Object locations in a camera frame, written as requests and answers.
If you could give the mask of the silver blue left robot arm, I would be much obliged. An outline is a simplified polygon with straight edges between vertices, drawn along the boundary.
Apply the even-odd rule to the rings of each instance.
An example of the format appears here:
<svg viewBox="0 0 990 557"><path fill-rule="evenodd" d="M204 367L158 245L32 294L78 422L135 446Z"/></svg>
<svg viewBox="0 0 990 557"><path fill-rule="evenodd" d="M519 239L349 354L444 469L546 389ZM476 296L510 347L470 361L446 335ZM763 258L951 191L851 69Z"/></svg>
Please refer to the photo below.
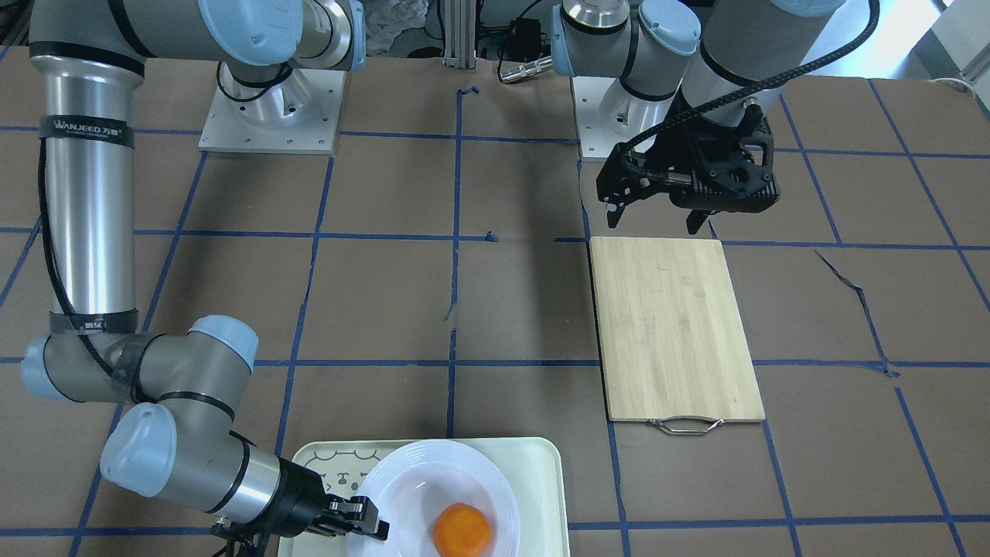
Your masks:
<svg viewBox="0 0 990 557"><path fill-rule="evenodd" d="M552 9L556 73L611 78L619 138L596 179L609 227L665 194L696 233L715 213L780 200L766 113L842 3L715 1L706 20L680 1L562 1Z"/></svg>

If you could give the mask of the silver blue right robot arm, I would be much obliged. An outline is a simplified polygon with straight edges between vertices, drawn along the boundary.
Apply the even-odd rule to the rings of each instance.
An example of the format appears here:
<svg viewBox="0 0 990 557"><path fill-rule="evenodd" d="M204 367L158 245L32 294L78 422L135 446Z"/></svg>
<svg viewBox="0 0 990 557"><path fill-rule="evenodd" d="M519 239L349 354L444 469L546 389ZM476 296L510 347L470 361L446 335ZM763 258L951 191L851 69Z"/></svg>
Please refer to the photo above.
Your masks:
<svg viewBox="0 0 990 557"><path fill-rule="evenodd" d="M258 335L226 315L182 336L139 332L135 296L135 91L151 59L216 61L234 101L275 94L302 68L364 67L358 1L36 1L29 59L45 82L40 237L50 331L21 363L36 396L130 403L100 458L105 480L219 516L213 534L261 554L270 535L362 535L388 523L365 496L233 431Z"/></svg>

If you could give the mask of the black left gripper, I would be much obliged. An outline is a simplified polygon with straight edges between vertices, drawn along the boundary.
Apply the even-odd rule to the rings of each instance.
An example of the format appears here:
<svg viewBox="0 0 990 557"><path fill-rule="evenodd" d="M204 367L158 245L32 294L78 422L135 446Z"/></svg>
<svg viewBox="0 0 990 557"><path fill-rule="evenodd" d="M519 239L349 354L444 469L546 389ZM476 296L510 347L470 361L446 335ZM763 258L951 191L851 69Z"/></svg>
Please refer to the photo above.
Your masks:
<svg viewBox="0 0 990 557"><path fill-rule="evenodd" d="M626 206L658 193L688 209L687 232L696 235L718 212L760 213L777 203L773 137L758 104L743 110L735 127L702 116L664 130L646 152L615 147L596 179L609 229Z"/></svg>

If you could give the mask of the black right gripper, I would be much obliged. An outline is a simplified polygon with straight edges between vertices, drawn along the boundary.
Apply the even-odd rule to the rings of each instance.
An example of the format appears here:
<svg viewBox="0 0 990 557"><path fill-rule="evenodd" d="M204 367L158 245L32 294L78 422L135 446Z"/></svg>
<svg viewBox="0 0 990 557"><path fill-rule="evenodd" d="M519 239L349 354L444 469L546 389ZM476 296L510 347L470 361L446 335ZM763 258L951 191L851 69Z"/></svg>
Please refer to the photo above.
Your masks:
<svg viewBox="0 0 990 557"><path fill-rule="evenodd" d="M385 542L389 523L369 497L344 500L324 490L318 473L280 458L279 482L268 505L268 534L295 537L361 535Z"/></svg>

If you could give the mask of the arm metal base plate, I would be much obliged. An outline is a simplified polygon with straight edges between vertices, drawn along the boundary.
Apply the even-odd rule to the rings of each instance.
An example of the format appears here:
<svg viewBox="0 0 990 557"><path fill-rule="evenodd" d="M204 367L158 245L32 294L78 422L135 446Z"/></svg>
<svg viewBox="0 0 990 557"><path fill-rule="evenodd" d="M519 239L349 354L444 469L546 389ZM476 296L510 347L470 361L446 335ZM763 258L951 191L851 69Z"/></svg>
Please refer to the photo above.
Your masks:
<svg viewBox="0 0 990 557"><path fill-rule="evenodd" d="M258 97L225 66L198 147L230 154L332 155L347 73L296 68Z"/></svg>
<svg viewBox="0 0 990 557"><path fill-rule="evenodd" d="M617 142L661 123L673 101L640 99L609 77L573 77L572 93L584 162L604 162Z"/></svg>

